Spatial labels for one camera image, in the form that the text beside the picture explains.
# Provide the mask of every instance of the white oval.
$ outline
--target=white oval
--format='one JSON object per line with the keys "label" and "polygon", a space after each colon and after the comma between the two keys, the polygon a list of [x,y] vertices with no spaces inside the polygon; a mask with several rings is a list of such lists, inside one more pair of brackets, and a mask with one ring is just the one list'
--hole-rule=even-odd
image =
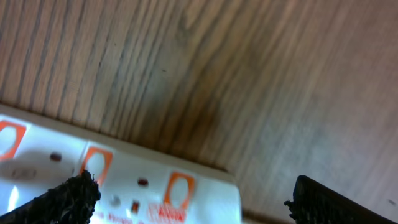
{"label": "white oval", "polygon": [[105,169],[105,157],[101,153],[93,154],[86,163],[86,170],[97,179]]}
{"label": "white oval", "polygon": [[188,182],[184,178],[178,178],[170,190],[170,201],[175,208],[179,208],[188,197]]}
{"label": "white oval", "polygon": [[0,155],[4,155],[17,140],[17,130],[14,127],[5,127],[0,131]]}

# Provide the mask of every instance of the wooden surface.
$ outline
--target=wooden surface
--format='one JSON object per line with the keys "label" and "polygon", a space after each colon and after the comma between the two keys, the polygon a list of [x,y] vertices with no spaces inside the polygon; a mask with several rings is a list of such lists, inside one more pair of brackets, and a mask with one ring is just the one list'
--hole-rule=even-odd
{"label": "wooden surface", "polygon": [[0,0],[0,101],[398,221],[398,1]]}

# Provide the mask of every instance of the small dark speck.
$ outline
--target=small dark speck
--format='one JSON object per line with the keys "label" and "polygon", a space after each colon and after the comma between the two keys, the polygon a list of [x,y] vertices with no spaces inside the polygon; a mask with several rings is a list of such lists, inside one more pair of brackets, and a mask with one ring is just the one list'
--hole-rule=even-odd
{"label": "small dark speck", "polygon": [[397,204],[393,201],[393,200],[388,200],[388,203],[390,203],[391,205],[393,205],[393,206],[396,206]]}

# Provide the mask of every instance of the orange logo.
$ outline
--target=orange logo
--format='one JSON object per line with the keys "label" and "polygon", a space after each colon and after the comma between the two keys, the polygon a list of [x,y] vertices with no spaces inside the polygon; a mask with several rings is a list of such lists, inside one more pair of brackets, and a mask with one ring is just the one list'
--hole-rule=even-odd
{"label": "orange logo", "polygon": [[14,155],[19,147],[19,144],[22,141],[22,138],[25,135],[26,132],[26,127],[25,126],[21,126],[19,124],[14,124],[8,121],[0,121],[0,131],[2,131],[4,128],[6,127],[13,127],[16,129],[17,131],[17,137],[16,140],[14,142],[14,145],[10,148],[10,150],[8,150],[6,153],[4,153],[3,155],[0,155],[0,161],[4,160],[4,159],[12,159],[14,158]]}
{"label": "orange logo", "polygon": [[86,154],[85,160],[83,161],[83,164],[81,165],[80,173],[82,173],[84,171],[84,169],[86,169],[87,162],[90,160],[90,158],[93,157],[97,153],[102,154],[105,159],[105,166],[104,166],[102,173],[98,177],[94,177],[96,179],[97,183],[99,184],[99,186],[102,186],[104,184],[106,174],[109,171],[109,167],[110,167],[112,159],[113,159],[112,152],[105,151],[104,149],[91,146],[88,149],[88,152]]}
{"label": "orange logo", "polygon": [[164,198],[164,203],[172,205],[171,199],[170,199],[170,194],[175,186],[176,182],[178,179],[184,179],[187,181],[188,184],[188,192],[187,195],[185,196],[185,199],[182,201],[180,209],[186,210],[189,205],[189,201],[191,200],[192,194],[193,194],[193,189],[195,188],[195,179],[189,175],[181,174],[179,172],[173,172],[170,180],[169,180],[169,185],[167,186],[167,191],[166,191],[166,196]]}

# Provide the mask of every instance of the wooden table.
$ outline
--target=wooden table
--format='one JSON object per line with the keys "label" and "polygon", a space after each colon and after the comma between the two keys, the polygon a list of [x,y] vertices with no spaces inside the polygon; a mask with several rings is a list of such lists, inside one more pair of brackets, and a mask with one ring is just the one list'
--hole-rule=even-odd
{"label": "wooden table", "polygon": [[397,222],[397,11],[0,0],[0,101],[227,170],[249,216],[289,221],[305,174]]}

